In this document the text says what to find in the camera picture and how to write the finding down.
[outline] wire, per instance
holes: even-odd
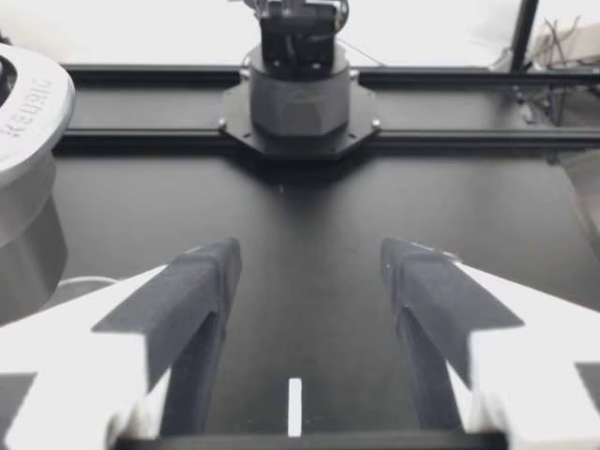
[[[358,47],[352,45],[350,42],[348,42],[345,39],[342,39],[341,37],[338,37],[337,40],[339,40],[342,44],[344,44],[347,47],[350,47],[351,49],[353,49],[355,52],[362,54],[363,56],[365,56],[366,58],[370,59],[371,61],[373,61],[375,64],[377,64],[379,67],[381,68],[385,68],[387,67],[387,65],[385,63],[383,63],[382,61],[380,61],[379,59],[374,58],[373,56],[371,56],[370,54],[368,54],[367,52],[363,52],[362,50],[360,50]]]
[[[557,47],[559,50],[559,56],[561,57],[561,61],[562,61],[562,65],[564,67],[566,67],[566,57],[564,56],[564,51],[563,51],[563,45],[561,44],[561,40],[559,39],[559,34],[556,31],[556,28],[558,26],[557,22],[554,22],[554,25],[552,25],[548,19],[546,19],[546,25],[547,27],[550,29],[550,33],[552,33],[552,37],[554,38],[554,44],[553,47]]]
[[[65,288],[66,286],[70,286],[72,284],[81,284],[81,283],[106,283],[107,285],[109,284],[114,284],[116,283],[117,280],[114,278],[108,278],[108,277],[74,277],[74,278],[68,278],[68,279],[63,279],[58,283],[58,288]]]

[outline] white marker line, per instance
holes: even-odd
[[[290,378],[288,391],[288,436],[302,436],[302,380]]]

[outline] black metal pole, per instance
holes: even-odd
[[[511,71],[518,72],[523,69],[525,54],[532,35],[533,21],[537,12],[539,0],[522,0],[517,17],[517,27],[513,35],[511,49],[513,51],[513,62]]]

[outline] bright background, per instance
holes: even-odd
[[[541,0],[569,28],[600,22],[599,0]],[[488,66],[510,43],[519,0],[351,0],[341,38],[386,65]],[[259,40],[226,0],[0,0],[0,29],[62,63],[239,65]],[[348,47],[355,65],[376,65]]]

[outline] white strip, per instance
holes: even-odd
[[[473,405],[473,394],[462,382],[456,371],[446,361],[446,367],[448,368],[448,375],[450,377],[450,384],[452,385],[452,391],[454,392],[454,398],[457,401],[458,415],[460,416],[460,422],[462,427],[466,428],[471,417],[471,407]]]
[[[302,380],[290,378],[288,397],[288,436],[302,436]]]

